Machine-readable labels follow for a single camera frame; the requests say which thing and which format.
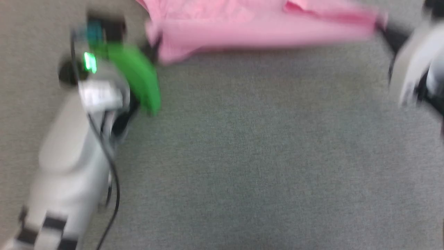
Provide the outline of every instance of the folded pink fabric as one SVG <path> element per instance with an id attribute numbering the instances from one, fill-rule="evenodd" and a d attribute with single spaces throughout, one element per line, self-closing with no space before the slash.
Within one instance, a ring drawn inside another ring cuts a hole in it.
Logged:
<path id="1" fill-rule="evenodd" d="M 346 0 L 137 0 L 150 14 L 151 44 L 162 36 L 159 61 L 202 50 L 277 48 L 366 40 L 378 11 Z"/>

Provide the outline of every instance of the black cable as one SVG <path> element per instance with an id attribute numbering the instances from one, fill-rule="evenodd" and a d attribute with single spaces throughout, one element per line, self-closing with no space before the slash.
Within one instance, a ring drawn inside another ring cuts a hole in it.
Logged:
<path id="1" fill-rule="evenodd" d="M 71 43 L 71 60 L 72 60 L 72 67 L 74 70 L 74 77 L 75 80 L 77 82 L 77 85 L 79 85 L 79 80 L 80 80 L 80 74 L 79 74 L 79 69 L 77 68 L 77 60 L 75 57 L 75 37 L 76 37 L 76 33 L 74 30 L 71 31 L 71 36 L 70 36 L 70 43 Z M 94 125 L 94 121 L 91 117 L 91 115 L 88 113 L 88 120 L 90 123 L 90 126 L 92 127 L 92 131 L 95 134 L 97 140 L 99 140 L 99 144 L 100 144 L 100 148 L 102 149 L 103 153 L 105 154 L 106 159 L 108 160 L 108 163 L 110 165 L 110 169 L 111 169 L 111 174 L 113 175 L 114 178 L 114 182 L 115 182 L 115 186 L 116 186 L 116 201 L 115 201 L 115 208 L 114 208 L 114 212 L 113 215 L 111 216 L 110 221 L 108 222 L 108 226 L 105 229 L 105 232 L 103 233 L 102 237 L 100 238 L 100 241 L 97 245 L 96 250 L 100 250 L 100 248 L 103 245 L 103 242 L 105 241 L 106 236 L 108 235 L 108 232 L 110 230 L 110 228 L 112 227 L 112 224 L 114 223 L 114 220 L 117 216 L 117 213 L 119 211 L 119 204 L 120 204 L 120 182 L 119 182 L 119 176 L 117 174 L 117 169 L 115 166 L 115 163 L 111 157 L 111 155 L 109 154 L 108 150 L 105 148 L 105 142 L 103 141 L 104 138 L 103 136 L 100 135 L 99 130 L 96 128 L 96 126 Z"/>

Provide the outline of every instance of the glowing green indicator light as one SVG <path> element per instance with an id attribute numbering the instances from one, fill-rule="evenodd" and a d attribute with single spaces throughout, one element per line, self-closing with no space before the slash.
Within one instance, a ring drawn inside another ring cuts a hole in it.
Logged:
<path id="1" fill-rule="evenodd" d="M 97 71 L 95 56 L 91 53 L 85 52 L 85 54 L 83 55 L 83 59 L 85 60 L 85 69 L 95 74 L 95 72 Z"/>

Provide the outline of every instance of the pink shirt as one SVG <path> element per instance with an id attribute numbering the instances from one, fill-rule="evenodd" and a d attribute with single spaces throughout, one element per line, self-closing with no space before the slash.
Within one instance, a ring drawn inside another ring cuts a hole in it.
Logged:
<path id="1" fill-rule="evenodd" d="M 365 40 L 379 14 L 346 0 L 137 0 L 150 14 L 148 41 L 159 61 L 202 50 L 277 48 Z"/>

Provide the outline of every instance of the gray fabric surface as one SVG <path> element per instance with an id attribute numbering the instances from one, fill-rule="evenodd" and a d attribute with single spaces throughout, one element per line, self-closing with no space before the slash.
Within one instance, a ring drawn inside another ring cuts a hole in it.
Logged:
<path id="1" fill-rule="evenodd" d="M 144 37 L 135 1 L 92 3 L 124 11 L 130 42 Z M 420 20 L 421 1 L 365 3 Z M 68 27 L 89 4 L 0 1 L 0 242 L 63 101 Z M 140 114 L 121 147 L 121 211 L 103 249 L 441 249 L 440 123 L 388 100 L 389 61 L 375 38 L 159 68 L 163 108 Z M 85 249 L 110 213 L 94 218 Z"/>

